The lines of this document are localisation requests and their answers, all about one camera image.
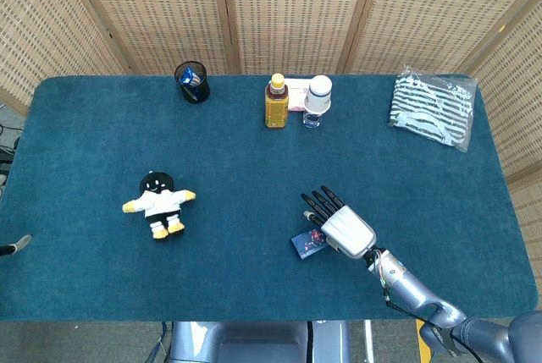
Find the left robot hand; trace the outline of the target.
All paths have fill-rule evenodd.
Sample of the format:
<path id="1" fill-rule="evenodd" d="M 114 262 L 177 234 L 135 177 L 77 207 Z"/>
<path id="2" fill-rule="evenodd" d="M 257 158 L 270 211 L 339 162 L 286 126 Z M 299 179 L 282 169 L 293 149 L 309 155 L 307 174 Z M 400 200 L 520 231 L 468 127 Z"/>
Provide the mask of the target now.
<path id="1" fill-rule="evenodd" d="M 32 239 L 32 234 L 26 234 L 12 244 L 0 245 L 0 257 L 10 256 L 14 253 L 17 253 L 18 251 L 23 250 L 32 241 Z"/>

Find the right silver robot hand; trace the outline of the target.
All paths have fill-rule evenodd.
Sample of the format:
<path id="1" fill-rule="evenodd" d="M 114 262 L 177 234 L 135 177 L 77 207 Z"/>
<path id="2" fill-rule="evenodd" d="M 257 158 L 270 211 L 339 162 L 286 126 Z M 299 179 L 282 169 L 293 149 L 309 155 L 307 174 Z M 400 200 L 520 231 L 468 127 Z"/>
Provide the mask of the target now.
<path id="1" fill-rule="evenodd" d="M 347 257 L 363 258 L 376 245 L 376 233 L 333 190 L 322 185 L 310 195 L 301 194 L 310 207 L 304 215 L 324 234 L 328 245 Z"/>

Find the blue grey small box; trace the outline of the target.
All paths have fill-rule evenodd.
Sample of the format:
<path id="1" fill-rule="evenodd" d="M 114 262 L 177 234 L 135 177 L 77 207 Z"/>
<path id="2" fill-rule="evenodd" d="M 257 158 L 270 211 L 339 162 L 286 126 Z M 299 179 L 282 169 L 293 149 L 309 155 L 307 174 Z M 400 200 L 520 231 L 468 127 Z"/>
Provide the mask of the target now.
<path id="1" fill-rule="evenodd" d="M 290 241 L 301 260 L 312 256 L 328 246 L 326 236 L 319 228 L 298 234 Z"/>

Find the teal felt table cover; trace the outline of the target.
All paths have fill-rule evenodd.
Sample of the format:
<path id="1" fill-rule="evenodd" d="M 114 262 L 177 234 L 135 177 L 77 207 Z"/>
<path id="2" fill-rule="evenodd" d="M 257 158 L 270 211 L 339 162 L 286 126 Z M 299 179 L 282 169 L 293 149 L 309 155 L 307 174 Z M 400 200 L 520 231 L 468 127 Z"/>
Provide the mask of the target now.
<path id="1" fill-rule="evenodd" d="M 387 319 L 363 261 L 301 260 L 301 194 L 333 190 L 413 274 L 472 316 L 538 302 L 484 104 L 466 152 L 388 125 L 391 75 L 336 75 L 316 129 L 263 121 L 266 76 L 213 76 L 202 104 L 170 76 L 37 86 L 0 200 L 0 321 Z M 155 240 L 123 213 L 149 171 L 196 199 Z"/>

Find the white table leg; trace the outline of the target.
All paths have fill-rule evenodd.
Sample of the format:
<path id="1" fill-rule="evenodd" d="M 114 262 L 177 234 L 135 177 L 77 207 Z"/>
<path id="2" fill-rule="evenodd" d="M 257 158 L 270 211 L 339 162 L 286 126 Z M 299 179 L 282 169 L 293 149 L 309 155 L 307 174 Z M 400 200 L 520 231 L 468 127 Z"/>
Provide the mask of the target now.
<path id="1" fill-rule="evenodd" d="M 373 329 L 371 320 L 363 321 L 363 338 L 365 345 L 364 363 L 375 363 L 373 349 Z"/>

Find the clear water bottle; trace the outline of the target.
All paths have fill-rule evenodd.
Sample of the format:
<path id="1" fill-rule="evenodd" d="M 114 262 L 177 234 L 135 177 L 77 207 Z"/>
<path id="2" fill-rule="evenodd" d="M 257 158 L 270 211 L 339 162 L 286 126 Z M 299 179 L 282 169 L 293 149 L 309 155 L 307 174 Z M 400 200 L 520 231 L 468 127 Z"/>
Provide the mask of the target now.
<path id="1" fill-rule="evenodd" d="M 305 110 L 302 117 L 303 124 L 309 128 L 317 128 L 321 124 L 321 118 L 323 117 L 322 113 L 312 113 L 308 110 Z"/>

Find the white paper cup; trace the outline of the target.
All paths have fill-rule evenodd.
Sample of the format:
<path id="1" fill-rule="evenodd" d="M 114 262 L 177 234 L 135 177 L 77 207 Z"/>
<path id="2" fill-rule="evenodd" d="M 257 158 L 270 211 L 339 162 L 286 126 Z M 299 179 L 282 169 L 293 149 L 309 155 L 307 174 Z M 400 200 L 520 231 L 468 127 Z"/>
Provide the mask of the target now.
<path id="1" fill-rule="evenodd" d="M 326 75 L 310 79 L 305 96 L 304 108 L 309 113 L 326 113 L 331 105 L 332 80 Z"/>

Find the yellow-capped tea bottle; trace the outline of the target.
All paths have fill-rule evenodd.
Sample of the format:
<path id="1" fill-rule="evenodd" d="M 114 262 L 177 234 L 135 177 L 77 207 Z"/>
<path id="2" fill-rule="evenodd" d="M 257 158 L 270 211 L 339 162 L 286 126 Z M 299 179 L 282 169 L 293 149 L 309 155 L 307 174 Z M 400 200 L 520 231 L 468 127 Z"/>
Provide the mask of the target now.
<path id="1" fill-rule="evenodd" d="M 289 92 L 285 77 L 276 73 L 265 88 L 265 125 L 270 129 L 286 126 L 289 112 Z"/>

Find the black and white plush doll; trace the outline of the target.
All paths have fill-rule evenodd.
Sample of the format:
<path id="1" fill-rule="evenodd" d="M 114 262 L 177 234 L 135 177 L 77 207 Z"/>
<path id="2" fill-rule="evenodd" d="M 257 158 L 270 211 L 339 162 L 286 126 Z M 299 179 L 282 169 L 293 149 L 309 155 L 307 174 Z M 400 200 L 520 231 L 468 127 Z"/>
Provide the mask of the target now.
<path id="1" fill-rule="evenodd" d="M 181 205 L 196 199 L 190 190 L 175 190 L 173 178 L 164 172 L 149 171 L 140 182 L 140 196 L 122 205 L 123 213 L 144 212 L 155 240 L 181 232 Z"/>

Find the pink tissue pack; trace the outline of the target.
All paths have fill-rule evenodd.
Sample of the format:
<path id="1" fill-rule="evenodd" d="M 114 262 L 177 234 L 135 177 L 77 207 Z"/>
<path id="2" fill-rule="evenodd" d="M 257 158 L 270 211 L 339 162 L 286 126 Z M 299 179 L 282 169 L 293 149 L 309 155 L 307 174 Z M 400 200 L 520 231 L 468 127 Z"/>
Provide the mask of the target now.
<path id="1" fill-rule="evenodd" d="M 290 112 L 303 112 L 305 99 L 309 91 L 310 79 L 285 78 L 288 89 L 288 110 Z"/>

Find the striped cloth in plastic bag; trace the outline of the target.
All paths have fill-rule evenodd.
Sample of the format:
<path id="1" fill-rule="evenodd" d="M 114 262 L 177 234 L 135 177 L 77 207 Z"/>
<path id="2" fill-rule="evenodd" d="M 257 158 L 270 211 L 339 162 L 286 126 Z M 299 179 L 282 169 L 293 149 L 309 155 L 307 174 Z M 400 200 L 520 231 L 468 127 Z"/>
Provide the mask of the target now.
<path id="1" fill-rule="evenodd" d="M 466 152 L 477 89 L 476 79 L 429 74 L 406 64 L 395 78 L 388 125 Z"/>

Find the grey robot torso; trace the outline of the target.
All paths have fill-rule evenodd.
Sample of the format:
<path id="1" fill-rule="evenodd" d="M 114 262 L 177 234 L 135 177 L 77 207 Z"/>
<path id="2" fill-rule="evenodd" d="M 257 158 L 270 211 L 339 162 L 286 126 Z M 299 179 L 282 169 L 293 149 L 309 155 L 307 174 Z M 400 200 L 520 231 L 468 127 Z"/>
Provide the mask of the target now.
<path id="1" fill-rule="evenodd" d="M 175 322 L 168 363 L 351 363 L 349 324 Z"/>

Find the black mesh pen holder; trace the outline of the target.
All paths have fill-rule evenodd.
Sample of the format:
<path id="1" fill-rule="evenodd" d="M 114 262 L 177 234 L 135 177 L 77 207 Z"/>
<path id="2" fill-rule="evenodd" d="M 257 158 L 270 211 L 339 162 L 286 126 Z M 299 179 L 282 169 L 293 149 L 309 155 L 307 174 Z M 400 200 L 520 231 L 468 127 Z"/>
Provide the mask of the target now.
<path id="1" fill-rule="evenodd" d="M 201 78 L 201 84 L 197 86 L 181 85 L 178 80 L 185 67 L 191 67 Z M 190 102 L 199 104 L 205 102 L 210 96 L 210 87 L 207 81 L 207 69 L 198 61 L 185 61 L 177 66 L 174 71 L 174 78 L 184 98 Z"/>

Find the blue snack packet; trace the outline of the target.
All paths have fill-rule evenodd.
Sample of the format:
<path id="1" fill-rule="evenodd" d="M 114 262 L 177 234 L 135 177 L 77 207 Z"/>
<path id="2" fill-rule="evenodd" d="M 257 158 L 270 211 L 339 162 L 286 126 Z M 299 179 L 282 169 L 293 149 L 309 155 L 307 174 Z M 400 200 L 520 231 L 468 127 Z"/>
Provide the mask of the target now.
<path id="1" fill-rule="evenodd" d="M 178 82 L 185 86 L 197 86 L 201 84 L 201 78 L 191 67 L 185 67 Z"/>

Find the woven wicker folding screen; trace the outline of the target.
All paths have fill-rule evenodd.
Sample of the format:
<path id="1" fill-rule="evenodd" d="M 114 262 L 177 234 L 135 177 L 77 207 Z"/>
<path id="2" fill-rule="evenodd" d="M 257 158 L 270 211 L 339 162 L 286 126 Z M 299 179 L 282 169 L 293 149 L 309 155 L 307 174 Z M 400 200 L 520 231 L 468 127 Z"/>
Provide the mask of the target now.
<path id="1" fill-rule="evenodd" d="M 476 77 L 513 189 L 542 180 L 542 0 L 0 0 L 0 107 L 44 79 L 169 74 Z"/>

